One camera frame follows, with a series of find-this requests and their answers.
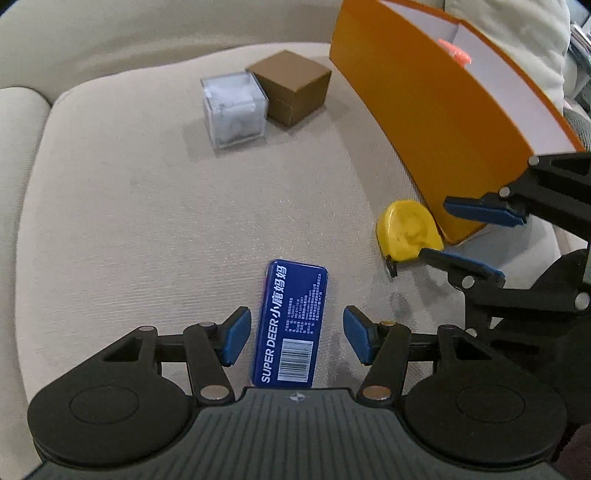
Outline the yellow tape measure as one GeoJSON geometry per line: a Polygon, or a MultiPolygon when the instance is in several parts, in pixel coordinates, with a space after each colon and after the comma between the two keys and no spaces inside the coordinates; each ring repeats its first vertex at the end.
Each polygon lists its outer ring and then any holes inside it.
{"type": "Polygon", "coordinates": [[[392,278],[398,265],[415,261],[424,248],[444,250],[444,242],[430,211],[414,200],[391,203],[377,221],[376,234],[386,268],[392,278]]]}

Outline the blue Super Deer tin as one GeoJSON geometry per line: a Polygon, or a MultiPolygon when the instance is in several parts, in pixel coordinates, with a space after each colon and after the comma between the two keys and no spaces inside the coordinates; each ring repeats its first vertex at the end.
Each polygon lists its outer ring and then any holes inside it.
{"type": "Polygon", "coordinates": [[[327,287],[328,271],[322,266],[270,262],[257,323],[253,386],[311,387],[327,287]]]}

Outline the pink silicone block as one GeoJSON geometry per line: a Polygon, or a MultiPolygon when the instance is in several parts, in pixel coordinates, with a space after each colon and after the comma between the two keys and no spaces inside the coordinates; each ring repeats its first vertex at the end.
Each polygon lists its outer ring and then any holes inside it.
{"type": "Polygon", "coordinates": [[[462,67],[466,67],[472,63],[471,56],[462,48],[443,38],[439,38],[437,42],[443,49],[445,49],[448,52],[448,54],[454,59],[454,61],[462,67]]]}

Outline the clear plastic cube box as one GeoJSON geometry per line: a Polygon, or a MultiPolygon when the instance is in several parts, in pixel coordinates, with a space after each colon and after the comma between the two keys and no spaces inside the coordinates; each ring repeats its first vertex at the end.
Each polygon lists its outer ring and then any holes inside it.
{"type": "Polygon", "coordinates": [[[266,133],[269,99],[247,70],[200,79],[207,133],[214,150],[224,150],[266,133]]]}

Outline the brown cardboard cube box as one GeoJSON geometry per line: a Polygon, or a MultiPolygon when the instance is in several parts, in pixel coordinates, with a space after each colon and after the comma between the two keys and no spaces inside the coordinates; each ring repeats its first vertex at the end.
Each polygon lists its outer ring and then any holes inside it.
{"type": "Polygon", "coordinates": [[[269,99],[267,117],[293,127],[325,103],[332,70],[290,50],[247,67],[269,99]]]}

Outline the houndstooth fabric cushion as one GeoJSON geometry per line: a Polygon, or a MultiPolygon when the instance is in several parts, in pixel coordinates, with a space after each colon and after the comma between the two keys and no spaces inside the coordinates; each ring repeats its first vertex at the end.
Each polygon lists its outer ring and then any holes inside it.
{"type": "Polygon", "coordinates": [[[565,107],[563,109],[563,115],[571,129],[578,136],[580,142],[584,146],[585,150],[591,151],[591,122],[584,115],[581,115],[578,111],[571,108],[565,107]]]}

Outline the orange cardboard box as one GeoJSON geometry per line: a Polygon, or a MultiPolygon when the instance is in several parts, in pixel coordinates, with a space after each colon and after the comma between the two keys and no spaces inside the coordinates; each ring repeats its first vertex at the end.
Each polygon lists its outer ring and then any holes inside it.
{"type": "Polygon", "coordinates": [[[468,22],[414,1],[346,1],[329,56],[373,114],[452,245],[480,224],[448,214],[519,177],[578,136],[542,90],[468,22]],[[466,51],[462,67],[437,42],[466,51]]]}

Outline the beige throw pillow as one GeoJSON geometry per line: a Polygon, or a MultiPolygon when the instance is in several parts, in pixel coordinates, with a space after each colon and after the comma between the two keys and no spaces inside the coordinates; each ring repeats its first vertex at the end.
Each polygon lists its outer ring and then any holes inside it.
{"type": "Polygon", "coordinates": [[[529,75],[557,110],[563,109],[570,44],[570,12],[565,1],[447,1],[445,12],[489,38],[529,75]]]}

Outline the beige sofa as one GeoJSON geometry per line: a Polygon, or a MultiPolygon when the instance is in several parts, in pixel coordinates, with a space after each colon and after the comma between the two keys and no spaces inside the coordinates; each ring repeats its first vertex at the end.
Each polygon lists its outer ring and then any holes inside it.
{"type": "Polygon", "coordinates": [[[26,409],[125,332],[259,307],[267,261],[329,271],[315,385],[356,386],[339,308],[431,328],[460,296],[373,237],[415,187],[341,75],[293,130],[215,153],[201,77],[281,49],[329,60],[337,1],[19,1],[1,18],[1,475],[39,462],[26,409]]]}

